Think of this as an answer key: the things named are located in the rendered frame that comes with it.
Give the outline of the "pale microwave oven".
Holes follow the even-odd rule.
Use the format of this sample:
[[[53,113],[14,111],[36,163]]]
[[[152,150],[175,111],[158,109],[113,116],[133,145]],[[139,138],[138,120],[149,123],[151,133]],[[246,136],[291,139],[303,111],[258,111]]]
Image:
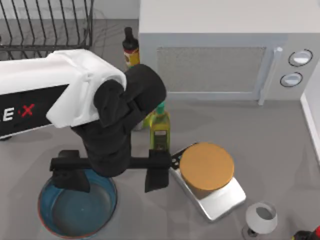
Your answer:
[[[140,0],[140,33],[283,34],[287,40],[265,101],[297,101],[320,60],[320,0]],[[304,49],[312,60],[291,66],[290,55]],[[295,72],[302,82],[283,87],[281,77]]]

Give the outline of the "yellow oil bottle green cap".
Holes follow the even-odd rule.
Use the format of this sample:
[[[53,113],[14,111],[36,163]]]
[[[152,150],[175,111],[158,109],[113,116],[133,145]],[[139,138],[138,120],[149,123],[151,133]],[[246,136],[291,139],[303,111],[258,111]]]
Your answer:
[[[164,101],[151,114],[149,136],[151,149],[170,151],[171,121]]]

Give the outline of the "pale microwave door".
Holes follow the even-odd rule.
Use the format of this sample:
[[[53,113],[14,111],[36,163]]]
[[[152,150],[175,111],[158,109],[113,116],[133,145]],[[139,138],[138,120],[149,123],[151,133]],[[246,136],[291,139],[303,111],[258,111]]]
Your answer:
[[[275,33],[140,33],[140,60],[155,70],[173,99],[258,101]]]

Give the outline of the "black and red bottle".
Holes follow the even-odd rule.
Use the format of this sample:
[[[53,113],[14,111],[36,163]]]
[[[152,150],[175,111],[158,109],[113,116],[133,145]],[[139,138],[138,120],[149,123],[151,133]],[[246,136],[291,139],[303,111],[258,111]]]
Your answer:
[[[320,240],[320,225],[315,230],[299,230],[292,237],[291,240]]]

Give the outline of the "dark bottle with yellow label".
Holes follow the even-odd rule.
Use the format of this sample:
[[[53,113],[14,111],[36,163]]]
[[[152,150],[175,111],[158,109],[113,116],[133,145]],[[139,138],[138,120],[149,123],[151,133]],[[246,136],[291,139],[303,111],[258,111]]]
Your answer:
[[[122,41],[126,66],[131,68],[140,63],[139,41],[133,35],[131,27],[124,28],[124,40]]]

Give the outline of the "silver kitchen scale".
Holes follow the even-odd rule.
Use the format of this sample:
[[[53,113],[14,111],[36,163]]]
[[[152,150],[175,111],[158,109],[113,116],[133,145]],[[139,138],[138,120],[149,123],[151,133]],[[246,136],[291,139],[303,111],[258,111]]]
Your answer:
[[[239,182],[236,180],[234,173],[233,178],[226,186],[214,191],[205,198],[198,199],[187,186],[180,172],[180,159],[188,147],[172,155],[172,167],[170,169],[170,173],[198,211],[208,221],[214,222],[237,206],[241,205],[246,200],[246,194]]]

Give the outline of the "blue bowl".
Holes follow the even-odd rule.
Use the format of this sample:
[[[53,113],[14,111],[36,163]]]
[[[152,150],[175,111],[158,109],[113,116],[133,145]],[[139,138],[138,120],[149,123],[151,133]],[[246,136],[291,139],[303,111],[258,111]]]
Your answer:
[[[85,170],[90,192],[66,190],[54,186],[53,178],[43,185],[37,200],[38,217],[52,235],[65,240],[94,237],[112,219],[118,203],[118,191],[112,178]]]

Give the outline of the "white microwave knob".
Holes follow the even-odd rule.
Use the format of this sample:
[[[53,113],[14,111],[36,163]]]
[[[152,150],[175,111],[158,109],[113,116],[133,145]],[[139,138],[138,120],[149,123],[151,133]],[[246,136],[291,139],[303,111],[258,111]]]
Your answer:
[[[303,76],[299,72],[286,74],[281,77],[280,84],[285,88],[298,86],[303,80]]]
[[[312,58],[313,53],[308,49],[304,49],[293,52],[288,58],[288,63],[293,67],[302,67],[308,64]]]

